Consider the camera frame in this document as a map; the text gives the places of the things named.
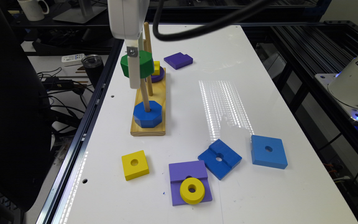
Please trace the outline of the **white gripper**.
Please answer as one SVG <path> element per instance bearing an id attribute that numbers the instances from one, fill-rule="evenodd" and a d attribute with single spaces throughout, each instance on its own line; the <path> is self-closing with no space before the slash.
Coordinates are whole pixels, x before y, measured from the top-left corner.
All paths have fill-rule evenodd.
<path id="1" fill-rule="evenodd" d="M 149 0 L 108 0 L 111 33 L 115 39 L 125 40 L 131 89 L 140 88 L 139 51 L 144 50 L 143 23 Z"/>

